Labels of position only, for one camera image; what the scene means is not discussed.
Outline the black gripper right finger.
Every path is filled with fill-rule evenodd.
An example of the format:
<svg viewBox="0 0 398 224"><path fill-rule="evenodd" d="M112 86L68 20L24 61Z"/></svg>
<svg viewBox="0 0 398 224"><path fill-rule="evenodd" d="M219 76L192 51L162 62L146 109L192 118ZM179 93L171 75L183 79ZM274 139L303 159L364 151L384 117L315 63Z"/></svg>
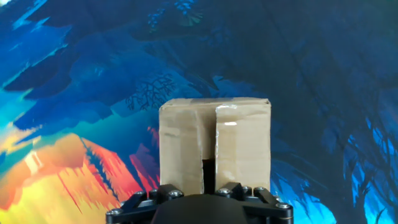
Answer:
<svg viewBox="0 0 398 224"><path fill-rule="evenodd" d="M293 206L272 195L265 187L228 182L215 195L231 199L241 208L248 223L293 224Z"/></svg>

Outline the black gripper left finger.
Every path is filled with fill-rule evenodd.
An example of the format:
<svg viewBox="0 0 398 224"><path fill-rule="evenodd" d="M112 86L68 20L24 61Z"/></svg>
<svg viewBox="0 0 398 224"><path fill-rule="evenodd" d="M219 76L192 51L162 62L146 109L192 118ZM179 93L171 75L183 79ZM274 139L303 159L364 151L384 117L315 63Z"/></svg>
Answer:
<svg viewBox="0 0 398 224"><path fill-rule="evenodd" d="M163 203L183 196L184 193L172 184L160 185L158 189L149 192L136 192L119 208L106 212L106 223L140 223L151 220Z"/></svg>

